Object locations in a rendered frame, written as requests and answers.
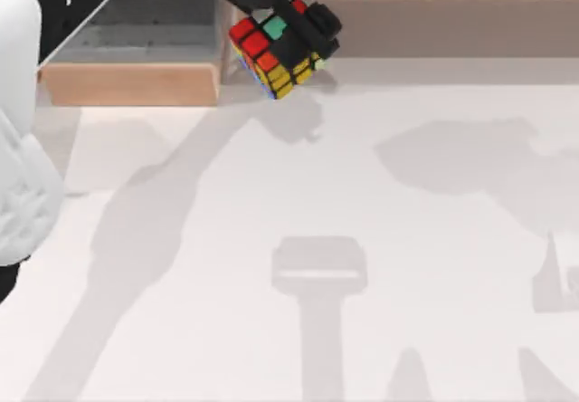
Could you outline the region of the multicoloured puzzle cube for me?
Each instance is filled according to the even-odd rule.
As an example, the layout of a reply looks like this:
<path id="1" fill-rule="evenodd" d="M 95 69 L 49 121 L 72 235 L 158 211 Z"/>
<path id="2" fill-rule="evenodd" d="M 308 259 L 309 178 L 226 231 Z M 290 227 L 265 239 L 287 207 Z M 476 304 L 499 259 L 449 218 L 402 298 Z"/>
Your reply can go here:
<path id="1" fill-rule="evenodd" d="M 285 97 L 326 63 L 272 9 L 244 17 L 230 28 L 229 38 L 243 67 L 273 100 Z"/>

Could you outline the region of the grey pierced drawer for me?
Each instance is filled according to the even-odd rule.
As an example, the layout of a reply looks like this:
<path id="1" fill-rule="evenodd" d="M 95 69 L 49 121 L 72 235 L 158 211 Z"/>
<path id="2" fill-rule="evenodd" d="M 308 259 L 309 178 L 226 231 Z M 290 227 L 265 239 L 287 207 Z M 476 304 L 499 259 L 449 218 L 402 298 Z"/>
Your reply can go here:
<path id="1" fill-rule="evenodd" d="M 225 0 L 39 0 L 40 67 L 221 64 L 234 9 Z"/>

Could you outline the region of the pale wooden drawer front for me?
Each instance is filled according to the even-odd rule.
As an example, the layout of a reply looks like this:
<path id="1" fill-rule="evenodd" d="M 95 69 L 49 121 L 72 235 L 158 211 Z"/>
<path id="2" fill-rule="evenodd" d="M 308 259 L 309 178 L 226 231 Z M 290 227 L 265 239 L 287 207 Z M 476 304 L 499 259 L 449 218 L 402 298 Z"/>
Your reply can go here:
<path id="1" fill-rule="evenodd" d="M 211 63 L 48 64 L 40 80 L 58 106 L 213 106 L 220 90 Z"/>

